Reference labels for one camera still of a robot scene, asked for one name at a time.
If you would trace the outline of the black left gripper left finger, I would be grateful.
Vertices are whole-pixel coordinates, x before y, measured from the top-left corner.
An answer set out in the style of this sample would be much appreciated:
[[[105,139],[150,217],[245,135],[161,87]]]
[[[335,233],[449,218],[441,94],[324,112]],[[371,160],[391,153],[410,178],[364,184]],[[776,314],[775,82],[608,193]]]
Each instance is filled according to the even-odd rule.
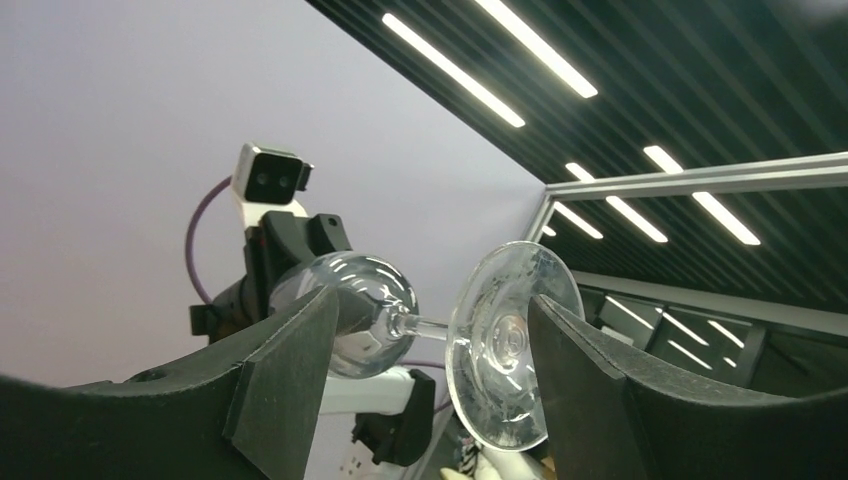
[[[339,315],[315,289],[122,383],[1,380],[5,479],[300,479]]]

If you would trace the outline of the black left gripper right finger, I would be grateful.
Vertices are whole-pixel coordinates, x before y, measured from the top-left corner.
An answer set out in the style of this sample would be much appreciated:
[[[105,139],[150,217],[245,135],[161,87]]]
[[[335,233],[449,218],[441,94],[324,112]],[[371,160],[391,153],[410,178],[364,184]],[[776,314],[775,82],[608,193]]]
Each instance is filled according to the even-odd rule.
[[[761,393],[616,340],[544,295],[529,339],[561,479],[843,479],[847,393]]]

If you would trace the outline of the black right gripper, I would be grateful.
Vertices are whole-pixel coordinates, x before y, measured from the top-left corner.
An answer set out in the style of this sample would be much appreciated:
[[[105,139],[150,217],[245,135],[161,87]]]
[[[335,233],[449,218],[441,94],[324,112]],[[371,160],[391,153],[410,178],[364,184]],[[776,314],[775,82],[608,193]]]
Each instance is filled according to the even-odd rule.
[[[349,251],[343,220],[335,214],[297,217],[269,211],[246,231],[246,273],[225,290],[225,321],[246,328],[267,317],[274,288],[316,258]]]

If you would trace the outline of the wine glass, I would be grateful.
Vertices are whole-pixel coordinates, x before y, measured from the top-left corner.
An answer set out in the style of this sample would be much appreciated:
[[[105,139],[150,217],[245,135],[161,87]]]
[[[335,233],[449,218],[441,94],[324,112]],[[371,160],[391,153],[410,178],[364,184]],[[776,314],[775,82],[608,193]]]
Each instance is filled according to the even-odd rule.
[[[410,281],[388,261],[352,251],[320,256],[281,280],[269,296],[269,310],[276,312],[319,287],[339,294],[331,376],[374,377],[394,366],[415,339],[442,340],[451,401],[479,443],[517,452],[547,440],[530,347],[529,304],[545,295],[576,319],[585,317],[577,283],[550,249],[514,241],[487,254],[447,320],[420,314]]]

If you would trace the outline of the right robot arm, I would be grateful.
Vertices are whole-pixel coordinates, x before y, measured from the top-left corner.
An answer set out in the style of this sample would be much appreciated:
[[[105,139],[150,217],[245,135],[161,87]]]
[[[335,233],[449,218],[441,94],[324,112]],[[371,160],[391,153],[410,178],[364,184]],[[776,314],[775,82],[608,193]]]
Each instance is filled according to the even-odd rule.
[[[245,275],[211,297],[194,260],[203,211],[192,214],[184,243],[187,273],[202,299],[190,309],[193,334],[215,343],[316,288],[336,289],[339,320],[321,411],[354,415],[352,441],[373,463],[416,463],[437,408],[435,382],[420,363],[399,364],[414,340],[400,326],[419,312],[411,282],[388,261],[355,253],[337,215],[267,211],[245,230]]]

